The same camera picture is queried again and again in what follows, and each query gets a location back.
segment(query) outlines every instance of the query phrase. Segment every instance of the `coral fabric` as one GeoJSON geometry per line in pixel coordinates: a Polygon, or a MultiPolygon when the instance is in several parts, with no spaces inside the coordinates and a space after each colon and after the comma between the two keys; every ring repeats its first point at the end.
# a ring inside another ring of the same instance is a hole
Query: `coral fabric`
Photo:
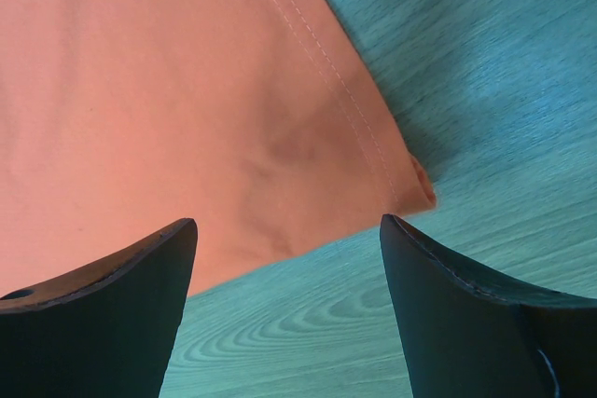
{"type": "Polygon", "coordinates": [[[0,295],[183,216],[195,294],[435,203],[325,0],[0,5],[0,295]]]}

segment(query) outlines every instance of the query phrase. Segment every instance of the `stitching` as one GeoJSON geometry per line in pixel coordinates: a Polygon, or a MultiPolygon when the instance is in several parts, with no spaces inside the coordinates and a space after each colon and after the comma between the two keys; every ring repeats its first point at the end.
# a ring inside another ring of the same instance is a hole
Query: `stitching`
{"type": "Polygon", "coordinates": [[[380,157],[380,160],[382,161],[383,170],[385,171],[385,176],[387,177],[388,184],[390,185],[390,188],[392,190],[392,194],[394,195],[394,200],[396,202],[398,202],[398,197],[397,197],[397,194],[396,194],[396,190],[394,188],[394,183],[392,182],[392,178],[390,177],[390,172],[388,171],[388,166],[387,166],[387,163],[385,161],[385,157],[383,156],[382,148],[380,147],[379,142],[375,138],[375,134],[373,133],[373,129],[369,125],[369,122],[368,122],[367,118],[365,117],[365,115],[363,114],[363,111],[359,107],[358,101],[354,97],[353,93],[348,89],[348,86],[344,82],[344,79],[342,79],[342,76],[340,75],[340,72],[336,68],[336,65],[332,62],[332,60],[327,55],[327,52],[322,47],[321,43],[319,42],[319,39],[315,35],[315,32],[313,31],[313,29],[311,28],[311,26],[309,25],[309,23],[307,22],[307,20],[303,16],[303,14],[301,13],[301,11],[300,11],[299,7],[297,6],[297,4],[295,3],[295,1],[294,0],[289,0],[289,1],[292,4],[292,6],[295,8],[295,10],[297,11],[297,13],[300,16],[300,19],[302,20],[302,22],[305,24],[305,27],[307,28],[307,30],[311,34],[313,40],[315,41],[315,44],[317,44],[317,47],[319,47],[319,50],[321,51],[322,55],[324,55],[324,57],[326,58],[329,66],[330,66],[330,68],[334,71],[334,73],[338,77],[338,80],[340,81],[340,83],[344,87],[344,90],[346,91],[346,93],[348,94],[349,98],[353,102],[354,107],[358,111],[359,116],[361,116],[361,118],[363,119],[363,122],[365,123],[365,126],[367,127],[367,130],[369,132],[369,136],[371,137],[371,140],[375,144],[375,148],[377,149],[377,153],[378,153],[378,155],[380,157]]]}
{"type": "MultiPolygon", "coordinates": [[[[299,35],[297,34],[297,31],[295,29],[295,27],[293,26],[292,22],[290,21],[290,19],[286,16],[282,6],[280,5],[280,3],[277,0],[272,0],[273,3],[276,5],[276,7],[278,8],[278,10],[280,11],[280,13],[282,14],[282,17],[284,18],[285,22],[288,24],[288,28],[290,28],[290,31],[292,32],[292,34],[296,37],[298,43],[300,44],[300,46],[302,47],[302,49],[305,51],[305,53],[307,54],[307,56],[309,57],[309,59],[311,60],[311,62],[313,63],[313,67],[315,68],[315,70],[317,71],[317,73],[319,74],[319,76],[321,76],[321,78],[323,79],[324,83],[326,84],[327,89],[334,94],[335,91],[332,89],[332,87],[329,84],[329,81],[327,80],[326,76],[323,74],[323,72],[321,71],[321,69],[319,68],[319,65],[317,64],[317,62],[315,61],[315,59],[313,58],[311,52],[307,49],[307,47],[305,47],[304,43],[302,42],[302,40],[300,39],[299,35]]],[[[296,10],[298,11],[298,13],[300,14],[299,9],[296,7],[296,4],[294,3],[293,0],[291,0],[292,4],[295,6],[296,10]]],[[[302,17],[302,15],[300,15],[303,22],[305,24],[307,24],[307,22],[305,21],[305,19],[302,17]]],[[[321,45],[319,44],[319,41],[317,40],[317,38],[315,37],[315,42],[317,42],[317,46],[322,50],[321,45]]],[[[331,63],[331,60],[328,58],[328,56],[326,55],[326,59],[329,61],[329,63],[333,66],[333,64],[331,63]]],[[[336,72],[336,74],[338,75],[338,77],[340,77],[340,75],[338,74],[338,71],[335,69],[334,70],[336,72]]],[[[341,84],[344,86],[344,88],[349,92],[349,95],[351,96],[351,98],[353,98],[353,102],[354,102],[354,97],[353,95],[350,93],[350,91],[347,89],[346,85],[344,84],[344,81],[340,78],[340,82],[341,84]]],[[[350,124],[351,128],[353,129],[354,135],[356,136],[356,141],[358,143],[359,149],[361,150],[361,153],[363,154],[363,158],[365,159],[365,162],[367,163],[369,172],[371,174],[371,176],[373,177],[373,181],[374,181],[374,185],[375,185],[375,189],[377,191],[377,195],[378,195],[378,199],[383,203],[382,200],[382,194],[380,192],[380,189],[378,187],[377,181],[375,180],[375,173],[373,171],[373,166],[371,165],[371,160],[369,158],[369,156],[367,155],[367,152],[365,151],[365,147],[363,145],[363,140],[361,139],[361,135],[358,132],[358,129],[356,128],[356,126],[354,125],[353,120],[351,119],[350,115],[348,114],[348,112],[346,111],[346,108],[344,107],[344,105],[342,104],[342,102],[340,101],[340,99],[338,98],[337,95],[334,95],[334,97],[336,98],[336,101],[338,103],[338,106],[340,107],[340,110],[342,111],[342,113],[344,114],[344,117],[346,118],[346,120],[348,121],[348,123],[350,124]]],[[[387,168],[385,166],[385,161],[383,162],[383,166],[386,169],[386,175],[388,176],[389,179],[389,173],[387,171],[387,168]]],[[[390,187],[392,188],[392,192],[394,193],[394,198],[397,202],[397,197],[396,197],[396,192],[394,191],[394,186],[392,185],[392,181],[390,180],[390,187]]]]}

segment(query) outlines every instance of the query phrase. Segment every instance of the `blue-green wood surface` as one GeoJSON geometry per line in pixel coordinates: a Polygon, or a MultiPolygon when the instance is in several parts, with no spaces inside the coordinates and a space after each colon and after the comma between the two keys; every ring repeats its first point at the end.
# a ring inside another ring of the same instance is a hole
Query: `blue-green wood surface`
{"type": "MultiPolygon", "coordinates": [[[[329,2],[436,183],[410,221],[597,297],[597,0],[329,2]]],[[[161,396],[411,396],[377,229],[190,298],[161,396]]]]}

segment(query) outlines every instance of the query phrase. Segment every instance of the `black plastic part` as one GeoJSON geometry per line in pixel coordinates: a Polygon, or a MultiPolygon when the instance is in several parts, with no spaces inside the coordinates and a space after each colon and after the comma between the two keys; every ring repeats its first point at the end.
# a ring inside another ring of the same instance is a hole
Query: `black plastic part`
{"type": "Polygon", "coordinates": [[[597,300],[518,281],[395,216],[381,239],[414,398],[597,397],[597,300]]]}
{"type": "Polygon", "coordinates": [[[186,219],[0,299],[0,396],[153,398],[197,245],[186,219]]]}

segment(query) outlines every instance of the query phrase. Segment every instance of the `orange cloth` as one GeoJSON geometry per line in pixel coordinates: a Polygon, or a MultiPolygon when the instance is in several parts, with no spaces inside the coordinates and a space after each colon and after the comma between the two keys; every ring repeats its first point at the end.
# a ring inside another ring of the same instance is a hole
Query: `orange cloth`
{"type": "Polygon", "coordinates": [[[190,216],[190,294],[435,197],[325,0],[0,0],[0,295],[190,216]]]}

